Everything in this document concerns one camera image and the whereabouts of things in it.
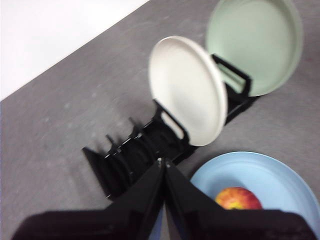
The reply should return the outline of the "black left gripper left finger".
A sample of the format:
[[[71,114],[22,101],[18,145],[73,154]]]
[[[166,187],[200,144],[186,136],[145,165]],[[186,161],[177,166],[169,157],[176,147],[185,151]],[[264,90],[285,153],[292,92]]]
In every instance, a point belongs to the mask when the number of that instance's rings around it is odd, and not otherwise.
[[[163,205],[165,163],[156,161],[105,209],[46,211],[27,217],[14,240],[147,240]]]

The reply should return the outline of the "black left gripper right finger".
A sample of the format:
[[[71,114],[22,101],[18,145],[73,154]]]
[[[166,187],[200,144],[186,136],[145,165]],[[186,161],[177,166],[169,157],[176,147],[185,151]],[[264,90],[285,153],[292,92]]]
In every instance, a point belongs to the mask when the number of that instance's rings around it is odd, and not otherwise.
[[[304,218],[281,210],[226,210],[165,164],[166,205],[183,240],[314,240]]]

